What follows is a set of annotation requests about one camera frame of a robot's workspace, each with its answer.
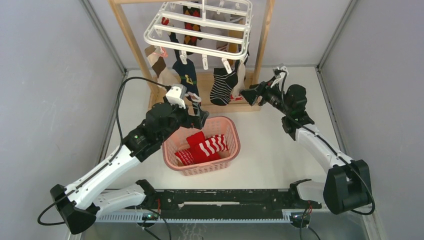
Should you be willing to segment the wooden hanger stand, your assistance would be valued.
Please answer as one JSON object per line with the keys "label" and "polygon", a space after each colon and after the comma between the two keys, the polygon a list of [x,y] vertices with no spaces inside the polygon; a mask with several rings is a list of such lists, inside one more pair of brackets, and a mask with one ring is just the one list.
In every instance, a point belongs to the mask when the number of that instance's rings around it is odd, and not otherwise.
{"label": "wooden hanger stand", "polygon": [[[151,75],[151,72],[147,66],[146,59],[139,47],[139,44],[134,36],[134,33],[131,29],[130,23],[127,19],[127,16],[122,8],[123,4],[145,4],[150,3],[149,0],[110,0],[110,8],[114,13],[114,16],[122,30],[124,37],[131,49],[131,52],[134,55],[138,66],[141,69],[141,73],[144,77],[148,79],[154,79]],[[265,1],[265,9],[262,20],[261,33],[258,43],[258,49],[256,54],[256,60],[254,65],[254,71],[247,73],[247,83],[248,84],[257,84],[259,81],[259,76],[262,68],[263,57],[266,49],[267,39],[269,35],[272,15],[274,11],[274,0]],[[149,83],[148,87],[150,89],[149,94],[149,103],[148,108],[150,109],[154,104],[161,102],[162,97],[165,95],[165,91],[155,83]],[[208,99],[202,100],[202,107],[209,111],[210,113],[233,113],[233,112],[251,112],[251,111],[260,111],[261,107],[258,105],[251,106],[245,100],[232,102],[227,106],[217,106],[210,103]]]}

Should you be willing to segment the red snowflake sock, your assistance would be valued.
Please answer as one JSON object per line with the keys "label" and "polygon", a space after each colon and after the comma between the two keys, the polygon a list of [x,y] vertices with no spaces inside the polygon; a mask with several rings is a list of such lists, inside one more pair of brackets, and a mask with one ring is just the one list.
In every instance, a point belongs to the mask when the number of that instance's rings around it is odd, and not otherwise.
{"label": "red snowflake sock", "polygon": [[183,149],[174,154],[184,166],[190,166],[195,163],[195,155],[191,149]]}

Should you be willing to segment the beige pink sock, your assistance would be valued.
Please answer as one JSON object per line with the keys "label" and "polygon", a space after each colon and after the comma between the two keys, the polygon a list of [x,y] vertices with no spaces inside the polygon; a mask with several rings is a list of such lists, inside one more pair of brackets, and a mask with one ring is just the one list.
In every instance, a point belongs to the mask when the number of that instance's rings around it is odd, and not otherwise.
{"label": "beige pink sock", "polygon": [[240,94],[240,92],[245,88],[246,79],[246,66],[241,60],[237,60],[235,62],[235,70],[237,82],[230,96],[230,100],[232,102],[240,101],[243,99],[243,96]]}

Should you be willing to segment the plain red sock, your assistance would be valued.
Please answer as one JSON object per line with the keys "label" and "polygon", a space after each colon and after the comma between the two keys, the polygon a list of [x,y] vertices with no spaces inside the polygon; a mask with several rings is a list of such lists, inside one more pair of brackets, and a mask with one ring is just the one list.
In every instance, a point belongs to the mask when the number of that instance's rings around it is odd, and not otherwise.
{"label": "plain red sock", "polygon": [[190,146],[189,150],[192,155],[193,164],[216,161],[221,158],[217,152],[212,153],[210,150],[205,148],[207,139],[202,131],[187,137],[186,140]]}

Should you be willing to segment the red white striped sock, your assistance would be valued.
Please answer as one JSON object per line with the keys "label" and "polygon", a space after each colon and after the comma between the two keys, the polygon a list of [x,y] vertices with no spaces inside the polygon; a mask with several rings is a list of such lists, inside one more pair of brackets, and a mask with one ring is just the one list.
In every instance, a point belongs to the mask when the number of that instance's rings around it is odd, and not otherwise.
{"label": "red white striped sock", "polygon": [[194,145],[194,149],[203,159],[215,158],[219,152],[228,151],[226,136],[223,134],[214,135],[203,142]]}

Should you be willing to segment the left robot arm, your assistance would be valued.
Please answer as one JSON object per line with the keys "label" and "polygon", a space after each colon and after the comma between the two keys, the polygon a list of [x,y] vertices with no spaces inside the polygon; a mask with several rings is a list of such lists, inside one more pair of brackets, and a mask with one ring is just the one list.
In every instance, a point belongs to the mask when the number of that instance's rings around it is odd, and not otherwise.
{"label": "left robot arm", "polygon": [[76,181],[50,189],[52,206],[71,234],[89,229],[97,218],[131,206],[153,207],[157,196],[146,181],[106,192],[106,188],[128,170],[157,152],[180,128],[202,129],[209,116],[201,108],[201,98],[182,84],[165,86],[162,102],[154,104],[141,123],[128,135],[120,135],[118,147]]}

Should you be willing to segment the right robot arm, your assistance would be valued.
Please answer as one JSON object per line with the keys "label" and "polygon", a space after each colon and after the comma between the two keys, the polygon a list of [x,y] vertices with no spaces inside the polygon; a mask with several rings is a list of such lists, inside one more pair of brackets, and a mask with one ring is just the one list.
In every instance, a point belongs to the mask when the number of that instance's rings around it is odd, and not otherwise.
{"label": "right robot arm", "polygon": [[302,208],[308,201],[324,203],[331,213],[351,211],[362,215],[358,208],[370,205],[367,215],[374,213],[376,202],[372,194],[370,169],[360,159],[354,160],[323,137],[306,112],[306,88],[293,84],[287,91],[271,79],[251,85],[240,93],[250,104],[270,104],[284,116],[283,130],[319,163],[326,173],[325,182],[298,180],[290,185],[289,203]]}

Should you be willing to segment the pink plastic basket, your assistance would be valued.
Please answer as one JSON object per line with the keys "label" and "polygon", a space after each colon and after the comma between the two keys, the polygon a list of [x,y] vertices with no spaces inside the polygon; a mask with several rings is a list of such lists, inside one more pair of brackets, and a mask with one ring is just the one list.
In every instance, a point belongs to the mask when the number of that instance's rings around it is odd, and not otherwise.
{"label": "pink plastic basket", "polygon": [[[197,132],[203,132],[206,139],[215,135],[225,135],[228,150],[219,152],[220,159],[218,160],[185,166],[178,160],[175,153],[189,149],[187,137]],[[228,167],[230,161],[240,152],[240,140],[235,124],[230,118],[215,116],[208,118],[201,130],[180,127],[162,144],[162,152],[164,162],[170,169],[178,171],[185,176],[191,176]]]}

